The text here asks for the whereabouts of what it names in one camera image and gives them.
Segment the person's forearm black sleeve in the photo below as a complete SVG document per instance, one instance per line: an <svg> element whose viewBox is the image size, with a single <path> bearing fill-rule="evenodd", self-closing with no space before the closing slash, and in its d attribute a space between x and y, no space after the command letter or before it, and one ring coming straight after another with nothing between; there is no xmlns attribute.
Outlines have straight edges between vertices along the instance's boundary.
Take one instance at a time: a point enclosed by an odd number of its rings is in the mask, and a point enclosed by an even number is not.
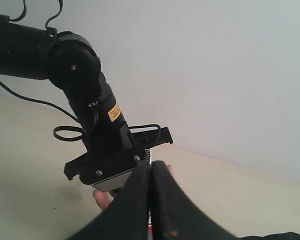
<svg viewBox="0 0 300 240"><path fill-rule="evenodd" d="M284 233L274 233L265 236L244 236L238 238L239 240L300 240L300 234L296 232L284 232Z"/></svg>

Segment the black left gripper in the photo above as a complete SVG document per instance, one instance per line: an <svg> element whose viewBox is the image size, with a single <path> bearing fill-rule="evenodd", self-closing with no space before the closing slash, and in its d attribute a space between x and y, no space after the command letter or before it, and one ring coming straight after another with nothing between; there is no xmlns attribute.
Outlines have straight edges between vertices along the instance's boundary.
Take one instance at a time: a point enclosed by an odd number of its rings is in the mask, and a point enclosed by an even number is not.
<svg viewBox="0 0 300 240"><path fill-rule="evenodd" d="M131 126L116 126L100 135L84 132L79 127L66 126L65 129L81 133L67 141L81 140L86 147L86 153L67 162L63 172L68 180L78 176L83 184L93 184L100 180L97 169L109 170L113 164L127 160L133 153L141 153L141 149L173 143L168 127L134 126L136 132L131 132Z"/></svg>

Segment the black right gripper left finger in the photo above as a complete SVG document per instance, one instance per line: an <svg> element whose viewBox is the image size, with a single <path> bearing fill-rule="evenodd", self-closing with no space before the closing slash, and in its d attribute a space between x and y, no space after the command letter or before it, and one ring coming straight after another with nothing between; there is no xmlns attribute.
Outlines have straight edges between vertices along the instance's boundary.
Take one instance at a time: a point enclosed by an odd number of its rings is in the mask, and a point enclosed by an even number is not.
<svg viewBox="0 0 300 240"><path fill-rule="evenodd" d="M146 240L148 238L148 186L151 166L139 162L121 192L70 240Z"/></svg>

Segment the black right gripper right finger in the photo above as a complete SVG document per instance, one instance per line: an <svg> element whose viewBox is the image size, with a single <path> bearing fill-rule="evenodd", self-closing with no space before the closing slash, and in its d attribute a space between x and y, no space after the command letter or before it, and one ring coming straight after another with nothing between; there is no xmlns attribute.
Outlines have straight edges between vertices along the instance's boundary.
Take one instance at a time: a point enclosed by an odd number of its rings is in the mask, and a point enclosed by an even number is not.
<svg viewBox="0 0 300 240"><path fill-rule="evenodd" d="M154 240L237 239L190 200L163 161L151 165L149 208Z"/></svg>

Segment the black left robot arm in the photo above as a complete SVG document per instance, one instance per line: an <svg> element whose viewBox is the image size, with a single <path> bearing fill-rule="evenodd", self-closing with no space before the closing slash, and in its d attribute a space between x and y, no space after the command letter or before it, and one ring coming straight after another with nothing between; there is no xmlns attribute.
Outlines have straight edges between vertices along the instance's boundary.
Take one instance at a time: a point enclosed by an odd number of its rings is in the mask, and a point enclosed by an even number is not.
<svg viewBox="0 0 300 240"><path fill-rule="evenodd" d="M70 31L37 29L0 15L0 75L49 80L62 90L78 126L58 126L61 141L82 141L86 153L64 174L108 192L121 188L138 162L152 161L151 148L173 142L167 127L129 126L89 42Z"/></svg>

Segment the person's open bare hand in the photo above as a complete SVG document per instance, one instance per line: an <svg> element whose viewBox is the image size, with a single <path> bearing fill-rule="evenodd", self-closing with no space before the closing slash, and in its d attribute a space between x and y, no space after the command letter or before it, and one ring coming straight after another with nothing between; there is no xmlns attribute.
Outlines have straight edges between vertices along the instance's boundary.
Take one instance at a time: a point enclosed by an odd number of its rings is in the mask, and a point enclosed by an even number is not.
<svg viewBox="0 0 300 240"><path fill-rule="evenodd" d="M92 193L93 198L97 206L104 211L112 202L112 200L118 195L115 191L102 192L98 189L95 189Z"/></svg>

